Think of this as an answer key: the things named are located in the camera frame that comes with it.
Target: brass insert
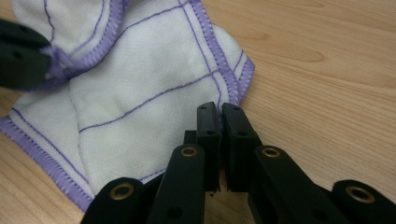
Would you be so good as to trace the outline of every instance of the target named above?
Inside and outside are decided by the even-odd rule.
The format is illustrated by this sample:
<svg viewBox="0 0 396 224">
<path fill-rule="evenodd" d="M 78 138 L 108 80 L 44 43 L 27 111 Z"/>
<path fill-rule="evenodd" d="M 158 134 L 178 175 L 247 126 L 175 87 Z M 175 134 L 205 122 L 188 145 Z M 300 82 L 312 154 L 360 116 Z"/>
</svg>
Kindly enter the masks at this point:
<svg viewBox="0 0 396 224">
<path fill-rule="evenodd" d="M 110 198 L 116 201 L 124 200 L 134 193 L 134 186 L 130 183 L 118 184 L 110 191 Z"/>
</svg>

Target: white cloth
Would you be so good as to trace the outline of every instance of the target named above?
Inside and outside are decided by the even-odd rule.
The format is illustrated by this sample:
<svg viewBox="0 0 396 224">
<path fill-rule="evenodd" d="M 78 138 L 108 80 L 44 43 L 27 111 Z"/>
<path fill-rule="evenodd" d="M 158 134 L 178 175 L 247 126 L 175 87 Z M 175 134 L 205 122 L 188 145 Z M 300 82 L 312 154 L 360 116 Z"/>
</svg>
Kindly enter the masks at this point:
<svg viewBox="0 0 396 224">
<path fill-rule="evenodd" d="M 83 211 L 113 179 L 146 183 L 162 173 L 184 131 L 196 129 L 196 107 L 239 104 L 253 75 L 251 60 L 211 24 L 200 1 L 14 0 L 13 6 L 21 23 L 73 61 L 61 65 L 85 73 L 24 94 L 0 129 Z M 103 41 L 112 41 L 111 48 L 100 52 Z"/>
</svg>

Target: black plastic part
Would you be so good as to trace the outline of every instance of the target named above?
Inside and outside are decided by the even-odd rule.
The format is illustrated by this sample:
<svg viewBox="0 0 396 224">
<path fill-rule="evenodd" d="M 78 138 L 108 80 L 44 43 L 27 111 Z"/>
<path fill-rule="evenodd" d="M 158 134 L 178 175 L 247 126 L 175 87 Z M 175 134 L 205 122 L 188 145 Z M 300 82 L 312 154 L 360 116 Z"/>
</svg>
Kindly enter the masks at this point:
<svg viewBox="0 0 396 224">
<path fill-rule="evenodd" d="M 276 210 L 276 223 L 349 223 L 285 151 L 261 146 L 254 153 L 254 172 Z"/>
<path fill-rule="evenodd" d="M 205 151 L 182 145 L 172 153 L 148 223 L 204 222 Z"/>
<path fill-rule="evenodd" d="M 205 190 L 217 191 L 219 185 L 219 149 L 221 130 L 215 103 L 197 108 L 196 144 L 205 150 Z"/>
<path fill-rule="evenodd" d="M 197 132 L 185 131 L 183 144 L 197 144 Z"/>
<path fill-rule="evenodd" d="M 124 184 L 134 186 L 132 195 L 123 200 L 112 199 L 111 190 Z M 96 195 L 81 224 L 145 223 L 145 218 L 141 216 L 144 212 L 143 196 L 143 184 L 140 181 L 125 177 L 113 180 Z"/>
<path fill-rule="evenodd" d="M 252 186 L 247 197 L 250 212 L 256 224 L 276 224 L 278 217 L 275 208 L 260 187 L 260 183 L 252 181 Z"/>
<path fill-rule="evenodd" d="M 396 205 L 377 190 L 355 180 L 332 187 L 332 199 L 352 223 L 396 223 Z"/>
<path fill-rule="evenodd" d="M 126 177 L 109 182 L 96 195 L 81 224 L 146 223 L 162 179 L 163 175 L 158 175 L 145 185 L 138 180 Z M 112 199 L 111 190 L 125 183 L 134 186 L 133 194 L 124 200 Z"/>
<path fill-rule="evenodd" d="M 50 42 L 38 32 L 0 20 L 0 86 L 30 90 L 45 80 L 50 57 L 39 52 Z"/>
<path fill-rule="evenodd" d="M 253 150 L 261 144 L 261 141 L 241 107 L 224 104 L 222 110 L 224 141 L 221 150 L 227 188 L 231 191 L 248 192 Z"/>
</svg>

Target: wooden table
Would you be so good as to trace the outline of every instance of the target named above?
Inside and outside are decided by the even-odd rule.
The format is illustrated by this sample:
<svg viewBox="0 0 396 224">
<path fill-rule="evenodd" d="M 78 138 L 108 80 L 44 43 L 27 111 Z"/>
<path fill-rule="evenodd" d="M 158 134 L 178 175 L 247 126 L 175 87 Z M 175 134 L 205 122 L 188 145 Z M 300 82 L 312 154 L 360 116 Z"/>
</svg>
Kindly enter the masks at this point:
<svg viewBox="0 0 396 224">
<path fill-rule="evenodd" d="M 0 17 L 14 20 L 8 1 L 0 1 Z M 396 202 L 396 2 L 204 3 L 256 64 L 242 107 L 264 144 L 285 149 L 326 189 L 351 178 Z M 0 91 L 1 116 L 19 96 Z M 254 223 L 246 197 L 207 196 L 205 223 Z M 79 223 L 82 216 L 0 136 L 0 223 Z"/>
</svg>

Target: wooden surface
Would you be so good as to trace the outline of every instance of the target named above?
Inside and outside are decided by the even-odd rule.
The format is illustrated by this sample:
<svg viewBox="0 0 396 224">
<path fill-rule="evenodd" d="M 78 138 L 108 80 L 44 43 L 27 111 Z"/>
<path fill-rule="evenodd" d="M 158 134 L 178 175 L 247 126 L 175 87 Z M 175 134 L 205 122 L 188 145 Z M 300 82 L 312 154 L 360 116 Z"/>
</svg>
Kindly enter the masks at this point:
<svg viewBox="0 0 396 224">
<path fill-rule="evenodd" d="M 204 3 L 256 64 L 242 107 L 264 144 L 285 149 L 326 189 L 352 178 L 396 202 L 396 2 Z M 8 0 L 0 4 L 0 17 L 13 20 Z M 0 90 L 1 116 L 18 97 Z M 0 136 L 0 223 L 79 223 L 82 216 Z M 254 223 L 246 195 L 207 196 L 205 223 Z"/>
</svg>

